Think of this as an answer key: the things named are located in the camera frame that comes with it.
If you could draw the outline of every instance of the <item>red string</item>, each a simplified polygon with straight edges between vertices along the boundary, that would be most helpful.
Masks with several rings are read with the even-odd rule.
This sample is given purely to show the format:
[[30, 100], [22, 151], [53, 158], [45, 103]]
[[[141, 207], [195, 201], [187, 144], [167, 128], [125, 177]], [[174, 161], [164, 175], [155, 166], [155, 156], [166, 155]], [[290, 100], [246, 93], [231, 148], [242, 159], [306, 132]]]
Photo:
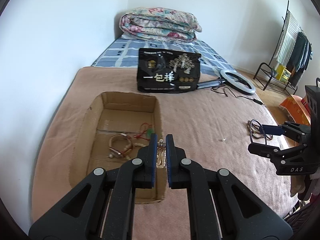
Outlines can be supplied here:
[[149, 129], [151, 129], [151, 128], [152, 128], [152, 125], [151, 125], [151, 124], [148, 124], [148, 123], [144, 122], [142, 125], [140, 125], [140, 128], [139, 128], [140, 133], [134, 135], [133, 137], [136, 138], [136, 139], [141, 138], [141, 139], [145, 139], [145, 140], [147, 140], [147, 141], [150, 141], [150, 139], [144, 138], [144, 137], [142, 137], [142, 136], [143, 136], [143, 135], [147, 135], [147, 131], [148, 131]]

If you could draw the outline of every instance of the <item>bed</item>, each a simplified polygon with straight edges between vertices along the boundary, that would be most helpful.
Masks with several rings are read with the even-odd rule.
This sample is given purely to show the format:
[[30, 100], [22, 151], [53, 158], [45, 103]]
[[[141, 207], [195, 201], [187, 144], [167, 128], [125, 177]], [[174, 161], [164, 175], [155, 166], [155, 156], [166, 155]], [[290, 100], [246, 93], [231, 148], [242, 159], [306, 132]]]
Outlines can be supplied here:
[[[71, 190], [69, 176], [74, 139], [94, 98], [105, 91], [140, 93], [136, 87], [135, 69], [140, 47], [200, 52], [201, 81], [217, 77], [219, 69], [233, 69], [203, 41], [177, 45], [118, 39], [112, 43], [92, 66], [79, 70], [47, 131], [33, 182], [34, 221]], [[292, 209], [297, 197], [290, 197], [290, 177], [277, 176], [268, 159], [247, 150], [250, 143], [248, 120], [276, 124], [265, 106], [245, 98], [225, 97], [210, 89], [150, 95], [159, 100], [162, 135], [172, 133], [175, 145], [184, 148], [188, 158], [210, 170], [230, 170], [281, 217]], [[283, 136], [274, 136], [268, 144], [288, 148]], [[161, 202], [136, 205], [132, 239], [188, 239], [187, 207], [186, 190], [168, 188]]]
[[202, 74], [218, 77], [220, 76], [220, 69], [234, 70], [214, 49], [201, 40], [188, 44], [177, 44], [164, 41], [124, 40], [119, 38], [95, 60], [92, 66], [136, 68], [140, 48], [174, 49], [200, 53], [202, 55], [200, 59]]

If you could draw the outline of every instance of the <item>white ring light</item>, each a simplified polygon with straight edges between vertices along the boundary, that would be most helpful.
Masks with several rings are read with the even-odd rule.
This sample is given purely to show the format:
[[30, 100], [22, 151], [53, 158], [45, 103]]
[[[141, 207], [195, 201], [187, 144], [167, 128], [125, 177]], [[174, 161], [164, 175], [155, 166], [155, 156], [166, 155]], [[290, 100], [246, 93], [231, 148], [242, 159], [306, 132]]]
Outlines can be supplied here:
[[[238, 79], [242, 80], [245, 85], [247, 85], [248, 87], [245, 87], [243, 85], [241, 85], [241, 82], [236, 82], [235, 80], [233, 80], [232, 78], [230, 78], [228, 76], [228, 74], [231, 74], [232, 76], [237, 77]], [[220, 71], [220, 75], [226, 80], [226, 82], [228, 82], [230, 85], [232, 85], [233, 87], [235, 87], [237, 90], [243, 91], [247, 94], [254, 94], [256, 92], [256, 88], [254, 87], [254, 85], [250, 82], [250, 80], [248, 80], [246, 77], [244, 77], [243, 75], [239, 74], [237, 71], [234, 70], [229, 70], [229, 69], [222, 69]]]

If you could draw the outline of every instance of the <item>cardboard box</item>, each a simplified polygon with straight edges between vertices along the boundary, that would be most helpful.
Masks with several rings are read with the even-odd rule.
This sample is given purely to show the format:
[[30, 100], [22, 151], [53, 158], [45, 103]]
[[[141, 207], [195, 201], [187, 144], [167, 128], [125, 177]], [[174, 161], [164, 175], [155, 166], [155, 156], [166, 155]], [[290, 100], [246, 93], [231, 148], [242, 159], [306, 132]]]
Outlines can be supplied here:
[[[70, 167], [70, 184], [74, 187], [87, 174], [98, 167], [106, 170], [119, 168], [126, 158], [109, 158], [109, 139], [119, 133], [131, 137], [140, 132], [143, 123], [152, 125], [158, 139], [162, 138], [160, 107], [156, 97], [135, 93], [105, 92], [97, 96], [88, 108], [78, 137]], [[148, 145], [142, 138], [133, 142]], [[123, 149], [126, 140], [118, 140], [113, 146]], [[135, 158], [140, 147], [129, 153]], [[136, 203], [150, 203], [164, 199], [167, 184], [166, 169], [156, 169], [153, 189], [137, 189]]]

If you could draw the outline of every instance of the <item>blue plaid bed sheet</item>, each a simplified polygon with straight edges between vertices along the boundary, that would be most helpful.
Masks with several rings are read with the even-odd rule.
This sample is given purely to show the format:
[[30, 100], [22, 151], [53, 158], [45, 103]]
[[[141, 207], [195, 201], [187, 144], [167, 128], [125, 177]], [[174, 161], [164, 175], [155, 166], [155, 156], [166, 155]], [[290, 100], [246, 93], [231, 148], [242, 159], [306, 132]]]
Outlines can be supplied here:
[[200, 53], [201, 73], [211, 76], [219, 77], [221, 69], [234, 70], [225, 59], [201, 40], [189, 44], [177, 44], [164, 41], [124, 40], [119, 38], [95, 60], [92, 66], [137, 68], [140, 48], [174, 49]]

